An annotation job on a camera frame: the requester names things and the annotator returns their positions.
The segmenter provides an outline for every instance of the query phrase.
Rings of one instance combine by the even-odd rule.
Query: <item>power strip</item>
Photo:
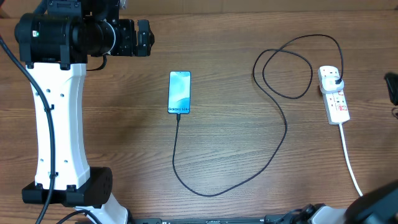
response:
[[[339,76],[338,69],[333,66],[322,66],[318,70],[320,88],[322,90],[322,81],[330,79],[330,76]],[[323,102],[325,104],[326,115],[329,124],[341,124],[350,119],[344,91],[336,90],[333,93],[322,93]]]

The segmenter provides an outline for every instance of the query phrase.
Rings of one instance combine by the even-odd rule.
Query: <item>white power strip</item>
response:
[[[351,168],[351,164],[349,163],[346,140],[343,131],[343,123],[349,121],[350,119],[347,101],[343,91],[344,83],[341,82],[342,84],[335,84],[334,80],[337,77],[340,77],[340,75],[338,69],[333,66],[320,67],[318,70],[318,77],[329,124],[338,124],[340,128],[341,142],[343,143],[343,151],[347,168],[353,180],[355,189],[358,191],[359,196],[362,197],[362,191],[359,189],[358,183],[356,182],[353,170]]]

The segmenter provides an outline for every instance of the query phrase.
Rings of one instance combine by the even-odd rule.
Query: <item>phone screen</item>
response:
[[[170,72],[169,113],[189,114],[191,104],[191,72]]]

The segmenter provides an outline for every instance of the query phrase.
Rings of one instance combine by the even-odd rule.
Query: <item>wooden table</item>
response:
[[[132,19],[143,18],[150,20],[156,36],[152,55],[109,57],[104,70],[87,74],[83,98],[88,162],[112,168],[113,193],[136,218],[262,217],[308,203],[345,208],[358,197],[338,127],[328,124],[318,89],[318,67],[340,68],[335,44],[322,37],[288,48],[311,61],[314,81],[299,100],[271,93],[285,112],[289,130],[265,172],[227,194],[204,198],[186,190],[172,170],[176,121],[167,114],[169,72],[192,71],[192,112],[182,116],[177,170],[193,189],[219,192],[260,170],[283,134],[278,109],[252,81],[256,57],[305,34],[331,35],[343,48],[351,113],[345,132],[362,191],[397,178],[398,120],[391,115],[383,79],[388,71],[398,72],[397,11]],[[0,34],[19,57],[16,23],[0,20]],[[265,59],[256,70],[260,80]],[[100,63],[90,59],[88,68]],[[32,223],[42,206],[25,205],[21,199],[37,165],[32,92],[2,50],[0,68],[0,222]],[[266,72],[276,90],[291,96],[303,92],[310,78],[303,60],[285,54],[277,55]],[[44,223],[71,211],[51,205]]]

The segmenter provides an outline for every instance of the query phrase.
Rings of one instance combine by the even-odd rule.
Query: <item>white cord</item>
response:
[[[354,182],[354,186],[356,191],[358,191],[359,196],[363,196],[361,189],[359,189],[358,183],[356,182],[353,170],[351,168],[351,164],[349,163],[349,158],[348,158],[348,153],[347,153],[347,146],[346,146],[346,139],[344,137],[344,131],[343,131],[343,124],[338,124],[338,127],[340,128],[340,134],[341,134],[341,142],[343,143],[343,150],[344,150],[344,156],[346,158],[346,162],[347,162],[347,167],[348,167],[348,171],[349,174],[351,175],[351,178]]]

